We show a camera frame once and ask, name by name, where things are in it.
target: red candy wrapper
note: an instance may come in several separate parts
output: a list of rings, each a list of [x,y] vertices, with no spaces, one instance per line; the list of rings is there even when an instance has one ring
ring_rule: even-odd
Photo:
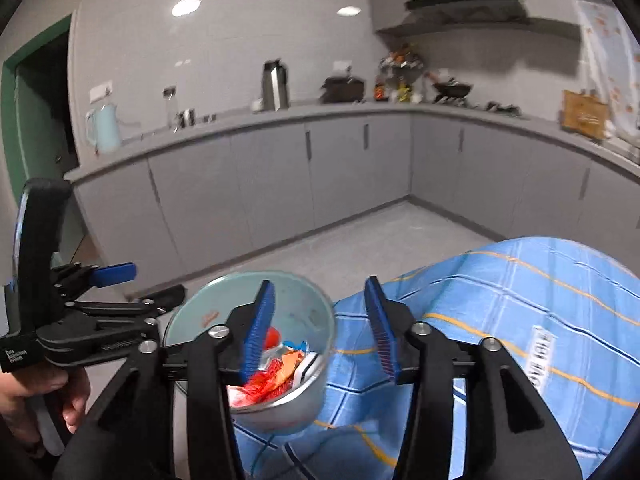
[[[229,405],[232,408],[242,408],[258,402],[275,399],[290,390],[293,386],[293,373],[304,352],[289,352],[280,359],[272,359],[264,371],[256,372],[244,386],[228,386]]]

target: wall outlet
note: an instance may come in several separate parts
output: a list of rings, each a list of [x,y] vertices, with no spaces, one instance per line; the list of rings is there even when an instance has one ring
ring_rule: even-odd
[[[351,60],[334,61],[334,73],[347,73],[351,68]]]
[[[107,97],[107,95],[113,93],[113,81],[107,81],[100,83],[98,86],[94,86],[89,90],[89,102],[91,104]]]

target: bottle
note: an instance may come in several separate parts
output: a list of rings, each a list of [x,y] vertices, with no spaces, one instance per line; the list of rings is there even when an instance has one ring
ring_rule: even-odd
[[[376,85],[373,89],[373,98],[376,101],[384,101],[385,100],[385,84],[382,82],[382,77],[376,76]]]
[[[166,110],[166,125],[168,128],[175,128],[178,124],[178,99],[175,97],[175,86],[168,86],[162,90],[162,97],[164,97]]]
[[[411,87],[404,80],[404,77],[401,77],[398,82],[398,102],[408,103],[410,100],[411,100]]]

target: green door frame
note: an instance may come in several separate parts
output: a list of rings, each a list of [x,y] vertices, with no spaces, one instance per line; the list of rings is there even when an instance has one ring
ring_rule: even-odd
[[[0,80],[0,124],[2,124],[4,159],[16,203],[20,201],[20,194],[22,193],[24,183],[27,181],[27,174],[22,161],[22,151],[20,150],[20,142],[18,140],[18,120],[14,99],[15,69],[27,56],[30,56],[41,46],[68,32],[70,29],[71,14],[46,28],[35,38],[29,40],[2,65],[2,79]]]

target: bowl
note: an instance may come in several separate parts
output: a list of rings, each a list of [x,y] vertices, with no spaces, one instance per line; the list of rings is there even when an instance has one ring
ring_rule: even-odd
[[[327,370],[335,338],[334,304],[310,281],[277,270],[238,272],[218,278],[201,288],[178,309],[164,332],[165,346],[192,341],[216,324],[223,324],[238,305],[253,302],[263,280],[275,287],[276,309],[271,325],[282,336],[323,355],[321,365],[304,383],[285,395],[260,404],[232,408],[231,417],[241,426],[261,433],[291,434],[317,418],[324,404]],[[186,381],[178,382],[186,393]]]

